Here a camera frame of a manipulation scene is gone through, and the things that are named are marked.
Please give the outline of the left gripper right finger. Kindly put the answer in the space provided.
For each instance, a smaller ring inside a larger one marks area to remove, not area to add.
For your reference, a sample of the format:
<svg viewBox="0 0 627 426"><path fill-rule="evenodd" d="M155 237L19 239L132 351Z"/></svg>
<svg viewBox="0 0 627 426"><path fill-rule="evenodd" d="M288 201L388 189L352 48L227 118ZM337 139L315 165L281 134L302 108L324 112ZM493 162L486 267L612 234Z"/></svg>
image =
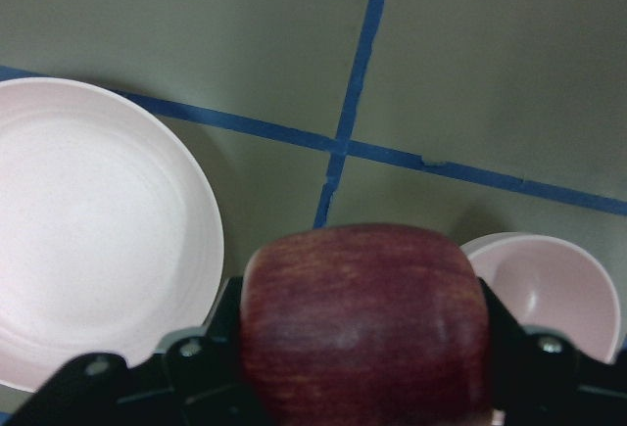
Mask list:
<svg viewBox="0 0 627 426"><path fill-rule="evenodd" d="M548 328L525 329L485 281L493 406L504 425L624 425L626 352L605 363Z"/></svg>

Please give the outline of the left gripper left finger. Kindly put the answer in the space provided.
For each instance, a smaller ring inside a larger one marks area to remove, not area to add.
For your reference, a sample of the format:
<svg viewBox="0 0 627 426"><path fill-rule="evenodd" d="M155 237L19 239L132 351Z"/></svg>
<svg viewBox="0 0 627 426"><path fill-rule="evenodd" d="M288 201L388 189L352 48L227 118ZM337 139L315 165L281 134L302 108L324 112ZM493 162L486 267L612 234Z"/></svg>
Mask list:
<svg viewBox="0 0 627 426"><path fill-rule="evenodd" d="M172 332L141 364L88 353L58 369L4 425L270 425L239 358L243 279L228 279L207 322Z"/></svg>

